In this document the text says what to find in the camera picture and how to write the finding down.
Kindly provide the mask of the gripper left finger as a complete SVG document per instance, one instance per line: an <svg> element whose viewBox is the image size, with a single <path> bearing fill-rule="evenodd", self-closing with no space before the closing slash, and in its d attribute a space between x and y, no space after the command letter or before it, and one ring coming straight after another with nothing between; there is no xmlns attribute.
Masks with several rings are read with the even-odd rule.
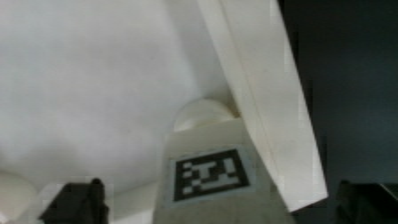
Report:
<svg viewBox="0 0 398 224"><path fill-rule="evenodd" d="M98 178L89 183L68 183L39 215L45 224L109 224L105 184Z"/></svg>

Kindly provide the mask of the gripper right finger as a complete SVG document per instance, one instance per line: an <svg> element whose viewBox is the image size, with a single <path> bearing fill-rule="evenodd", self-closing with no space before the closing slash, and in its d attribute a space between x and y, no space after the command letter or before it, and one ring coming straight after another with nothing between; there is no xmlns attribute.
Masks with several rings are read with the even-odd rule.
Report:
<svg viewBox="0 0 398 224"><path fill-rule="evenodd" d="M340 183L334 224L398 224L398 183Z"/></svg>

